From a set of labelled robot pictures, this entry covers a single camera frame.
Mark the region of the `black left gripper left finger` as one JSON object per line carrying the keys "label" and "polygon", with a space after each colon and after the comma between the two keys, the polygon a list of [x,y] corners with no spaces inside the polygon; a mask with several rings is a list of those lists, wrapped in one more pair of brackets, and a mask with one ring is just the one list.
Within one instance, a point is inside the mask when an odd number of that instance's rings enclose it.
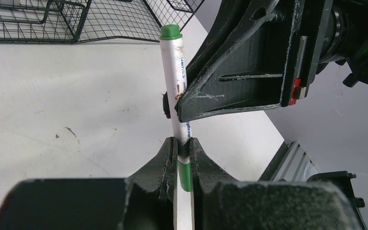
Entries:
{"label": "black left gripper left finger", "polygon": [[0,206],[0,230],[173,230],[177,139],[126,178],[45,178],[16,184]]}

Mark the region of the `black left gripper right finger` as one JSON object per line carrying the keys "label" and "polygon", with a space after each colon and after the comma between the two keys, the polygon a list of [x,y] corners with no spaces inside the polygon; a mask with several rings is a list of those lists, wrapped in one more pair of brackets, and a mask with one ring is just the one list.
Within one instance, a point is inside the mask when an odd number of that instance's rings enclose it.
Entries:
{"label": "black left gripper right finger", "polygon": [[350,200],[330,181],[241,182],[189,142],[196,230],[359,230]]}

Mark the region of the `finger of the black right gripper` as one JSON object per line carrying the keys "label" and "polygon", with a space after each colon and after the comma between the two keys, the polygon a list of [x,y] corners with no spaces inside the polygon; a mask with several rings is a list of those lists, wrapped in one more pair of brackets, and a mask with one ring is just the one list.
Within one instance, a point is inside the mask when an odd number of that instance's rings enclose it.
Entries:
{"label": "finger of the black right gripper", "polygon": [[316,75],[331,0],[224,0],[187,66],[181,122],[290,105]]}

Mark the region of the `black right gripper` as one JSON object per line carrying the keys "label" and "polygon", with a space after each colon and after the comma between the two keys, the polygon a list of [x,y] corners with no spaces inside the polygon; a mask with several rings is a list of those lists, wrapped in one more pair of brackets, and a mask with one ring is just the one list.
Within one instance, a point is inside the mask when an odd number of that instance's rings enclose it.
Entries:
{"label": "black right gripper", "polygon": [[368,0],[335,0],[323,41],[317,72],[328,63],[347,63],[351,73],[343,80],[349,88],[368,85]]}

